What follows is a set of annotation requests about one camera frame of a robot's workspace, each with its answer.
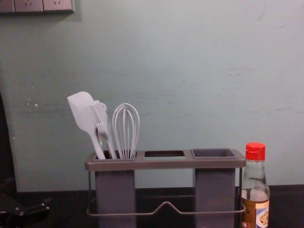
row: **white silicone spatula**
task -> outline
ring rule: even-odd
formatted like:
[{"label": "white silicone spatula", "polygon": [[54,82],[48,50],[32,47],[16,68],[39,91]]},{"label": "white silicone spatula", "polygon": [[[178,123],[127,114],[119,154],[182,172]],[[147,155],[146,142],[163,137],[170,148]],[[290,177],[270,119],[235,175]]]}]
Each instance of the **white silicone spatula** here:
[{"label": "white silicone spatula", "polygon": [[95,117],[90,108],[90,105],[94,103],[93,98],[87,92],[79,92],[69,96],[67,100],[77,126],[91,137],[98,159],[105,159],[103,149],[100,147],[96,135]]}]

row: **utensil holder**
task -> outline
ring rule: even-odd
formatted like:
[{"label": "utensil holder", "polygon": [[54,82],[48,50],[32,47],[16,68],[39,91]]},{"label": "utensil holder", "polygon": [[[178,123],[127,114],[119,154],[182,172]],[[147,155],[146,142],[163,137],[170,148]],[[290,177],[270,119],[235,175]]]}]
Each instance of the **utensil holder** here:
[{"label": "utensil holder", "polygon": [[[233,228],[235,214],[240,215],[245,211],[240,197],[241,173],[245,164],[245,157],[231,149],[138,151],[133,160],[98,160],[92,153],[85,161],[85,169],[89,173],[87,214],[99,217],[99,228],[136,228],[136,216],[153,216],[167,205],[181,216],[193,215],[196,228]],[[136,211],[134,170],[187,168],[194,169],[193,211],[180,211],[168,201],[152,212]],[[238,210],[234,210],[236,168],[240,169]],[[91,209],[92,171],[95,172],[98,214],[92,213]]]}]

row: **power socket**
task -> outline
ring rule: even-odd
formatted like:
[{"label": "power socket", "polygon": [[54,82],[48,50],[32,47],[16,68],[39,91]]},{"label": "power socket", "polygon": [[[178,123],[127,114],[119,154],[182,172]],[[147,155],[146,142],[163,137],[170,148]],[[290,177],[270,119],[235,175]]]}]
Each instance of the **power socket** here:
[{"label": "power socket", "polygon": [[15,12],[14,0],[0,0],[0,13]]},{"label": "power socket", "polygon": [[73,10],[72,0],[43,0],[44,11]]},{"label": "power socket", "polygon": [[15,0],[16,12],[43,11],[43,0]]}]

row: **white whisk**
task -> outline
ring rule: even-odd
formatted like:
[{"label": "white whisk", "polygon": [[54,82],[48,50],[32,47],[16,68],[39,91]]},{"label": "white whisk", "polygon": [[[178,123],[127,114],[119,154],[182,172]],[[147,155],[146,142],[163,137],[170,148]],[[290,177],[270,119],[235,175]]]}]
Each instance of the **white whisk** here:
[{"label": "white whisk", "polygon": [[133,159],[140,127],[137,110],[130,104],[120,104],[114,110],[112,126],[120,158]]}]

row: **glass bottle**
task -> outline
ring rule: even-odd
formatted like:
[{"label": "glass bottle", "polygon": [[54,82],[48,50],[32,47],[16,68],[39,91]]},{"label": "glass bottle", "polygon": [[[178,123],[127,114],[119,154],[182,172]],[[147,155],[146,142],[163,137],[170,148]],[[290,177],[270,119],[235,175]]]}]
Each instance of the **glass bottle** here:
[{"label": "glass bottle", "polygon": [[246,207],[242,217],[243,228],[268,227],[270,191],[264,162],[265,145],[259,142],[247,143],[242,187],[242,200]]}]

